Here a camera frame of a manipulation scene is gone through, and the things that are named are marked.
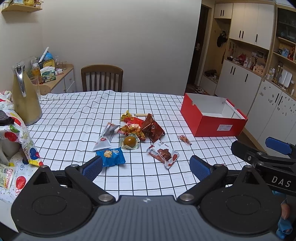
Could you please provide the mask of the right hand blue glove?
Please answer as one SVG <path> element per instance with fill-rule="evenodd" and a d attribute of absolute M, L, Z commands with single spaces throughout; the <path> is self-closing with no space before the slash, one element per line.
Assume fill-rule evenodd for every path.
<path fill-rule="evenodd" d="M 281 218 L 277 225 L 276 235 L 284 240 L 287 238 L 293 231 L 292 223 L 290 221 L 290 206 L 287 204 L 287 196 L 283 193 L 273 191 L 275 196 L 283 198 L 281 202 Z"/>

